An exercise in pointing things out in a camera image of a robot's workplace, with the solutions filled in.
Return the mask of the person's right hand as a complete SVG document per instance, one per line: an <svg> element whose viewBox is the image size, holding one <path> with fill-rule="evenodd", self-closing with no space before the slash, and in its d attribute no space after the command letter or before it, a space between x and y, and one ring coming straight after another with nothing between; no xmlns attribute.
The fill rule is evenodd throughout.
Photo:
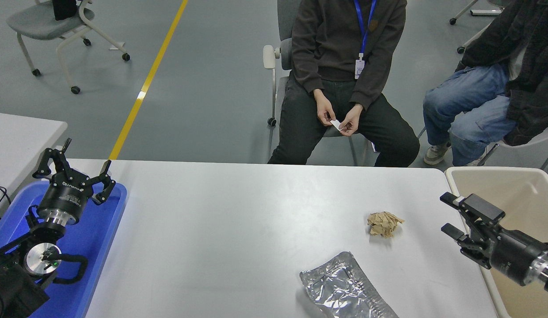
<svg viewBox="0 0 548 318"><path fill-rule="evenodd" d="M325 97L325 94L321 89L314 89L313 96L316 102L319 121L324 126L333 125L332 121L336 120L336 115L333 111L332 103Z"/></svg>

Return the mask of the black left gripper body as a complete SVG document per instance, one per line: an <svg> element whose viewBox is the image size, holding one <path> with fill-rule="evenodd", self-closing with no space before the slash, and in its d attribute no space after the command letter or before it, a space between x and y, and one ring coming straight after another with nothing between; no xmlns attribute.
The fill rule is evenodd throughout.
<svg viewBox="0 0 548 318"><path fill-rule="evenodd" d="M80 217L93 194L92 186L84 186L89 176L78 171L55 173L50 179L49 187L39 204L37 213L45 217L50 211L62 211L73 217Z"/></svg>

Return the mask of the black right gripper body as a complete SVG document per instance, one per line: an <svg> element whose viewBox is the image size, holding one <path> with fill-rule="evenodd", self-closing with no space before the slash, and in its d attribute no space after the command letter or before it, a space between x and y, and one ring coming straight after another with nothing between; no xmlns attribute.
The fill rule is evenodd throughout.
<svg viewBox="0 0 548 318"><path fill-rule="evenodd" d="M521 286L538 280L548 287L548 243L520 230L500 228L490 265Z"/></svg>

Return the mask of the person's left hand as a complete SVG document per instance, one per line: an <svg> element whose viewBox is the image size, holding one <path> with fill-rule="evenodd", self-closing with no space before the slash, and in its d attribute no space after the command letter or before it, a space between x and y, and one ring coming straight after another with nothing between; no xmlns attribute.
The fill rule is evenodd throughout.
<svg viewBox="0 0 548 318"><path fill-rule="evenodd" d="M359 127L359 120L364 108L359 103L356 103L351 110L346 114L345 118L339 125L339 133L343 136L351 136L355 134Z"/></svg>

